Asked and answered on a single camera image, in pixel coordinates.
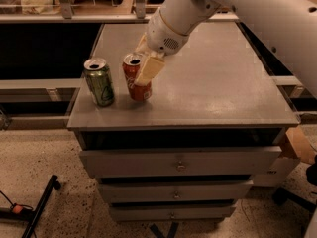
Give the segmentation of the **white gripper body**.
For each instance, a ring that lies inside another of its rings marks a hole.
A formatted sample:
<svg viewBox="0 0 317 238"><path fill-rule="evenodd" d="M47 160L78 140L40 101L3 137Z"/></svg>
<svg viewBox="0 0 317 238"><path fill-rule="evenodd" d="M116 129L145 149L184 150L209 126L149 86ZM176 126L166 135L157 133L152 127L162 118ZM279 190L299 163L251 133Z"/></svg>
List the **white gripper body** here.
<svg viewBox="0 0 317 238"><path fill-rule="evenodd" d="M151 16L146 31L148 47L158 53L174 55L187 43L189 37L172 30L157 9Z"/></svg>

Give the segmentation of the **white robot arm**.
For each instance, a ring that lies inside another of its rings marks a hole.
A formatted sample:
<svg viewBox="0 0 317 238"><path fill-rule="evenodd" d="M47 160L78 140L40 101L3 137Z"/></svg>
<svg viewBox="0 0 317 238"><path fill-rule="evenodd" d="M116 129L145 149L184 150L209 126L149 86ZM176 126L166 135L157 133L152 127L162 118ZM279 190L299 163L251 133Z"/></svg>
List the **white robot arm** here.
<svg viewBox="0 0 317 238"><path fill-rule="evenodd" d="M165 0L151 16L136 51L176 54L191 32L227 6L317 97L317 10L308 0Z"/></svg>

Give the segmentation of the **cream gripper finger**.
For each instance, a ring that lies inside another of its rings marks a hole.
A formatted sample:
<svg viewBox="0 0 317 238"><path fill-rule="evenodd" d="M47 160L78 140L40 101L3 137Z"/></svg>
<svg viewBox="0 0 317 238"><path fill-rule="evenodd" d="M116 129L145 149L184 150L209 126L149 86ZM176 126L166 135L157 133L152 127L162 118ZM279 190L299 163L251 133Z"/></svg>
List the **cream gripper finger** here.
<svg viewBox="0 0 317 238"><path fill-rule="evenodd" d="M139 40L139 43L137 44L135 48L135 52L140 54L145 54L147 52L147 49L148 49L147 37L146 35L142 35Z"/></svg>
<svg viewBox="0 0 317 238"><path fill-rule="evenodd" d="M146 57L139 69L134 83L137 86L148 85L153 78L155 78L160 71L164 68L165 62L163 59L158 57Z"/></svg>

